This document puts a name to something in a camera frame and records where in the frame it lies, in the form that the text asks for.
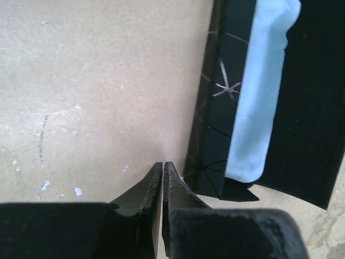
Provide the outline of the light blue cleaning cloth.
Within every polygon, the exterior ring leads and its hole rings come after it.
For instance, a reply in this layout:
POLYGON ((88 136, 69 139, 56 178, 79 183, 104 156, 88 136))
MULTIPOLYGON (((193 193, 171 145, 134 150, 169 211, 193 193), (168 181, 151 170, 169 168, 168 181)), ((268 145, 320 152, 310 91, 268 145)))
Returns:
POLYGON ((288 45, 286 35, 300 9, 300 1, 256 3, 225 169, 227 178, 251 183, 264 172, 288 45))

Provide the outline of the black glasses case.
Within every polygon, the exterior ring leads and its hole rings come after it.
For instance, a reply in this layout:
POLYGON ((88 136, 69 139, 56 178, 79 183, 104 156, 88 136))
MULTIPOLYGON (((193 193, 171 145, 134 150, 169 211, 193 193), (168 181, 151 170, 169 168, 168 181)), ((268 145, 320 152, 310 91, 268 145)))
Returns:
MULTIPOLYGON (((197 194, 257 201, 225 175, 255 1, 214 1, 184 181, 197 194)), ((288 30, 277 113, 256 184, 328 207, 344 155, 344 1, 302 1, 288 30)))

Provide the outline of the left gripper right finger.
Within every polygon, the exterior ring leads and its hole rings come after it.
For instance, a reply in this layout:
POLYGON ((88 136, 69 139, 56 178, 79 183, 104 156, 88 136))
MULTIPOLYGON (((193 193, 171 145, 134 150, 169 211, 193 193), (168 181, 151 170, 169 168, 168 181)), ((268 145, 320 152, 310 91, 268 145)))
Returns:
POLYGON ((207 208, 203 202, 180 178, 173 162, 166 162, 163 172, 162 237, 165 255, 170 257, 169 215, 174 209, 207 208))

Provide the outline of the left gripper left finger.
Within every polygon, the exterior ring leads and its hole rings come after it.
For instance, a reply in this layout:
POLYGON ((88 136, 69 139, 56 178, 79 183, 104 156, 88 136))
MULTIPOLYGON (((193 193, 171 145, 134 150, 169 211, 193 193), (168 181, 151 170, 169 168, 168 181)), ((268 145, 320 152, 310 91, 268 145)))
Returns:
POLYGON ((119 258, 157 258, 162 200, 162 162, 109 204, 114 208, 119 258))

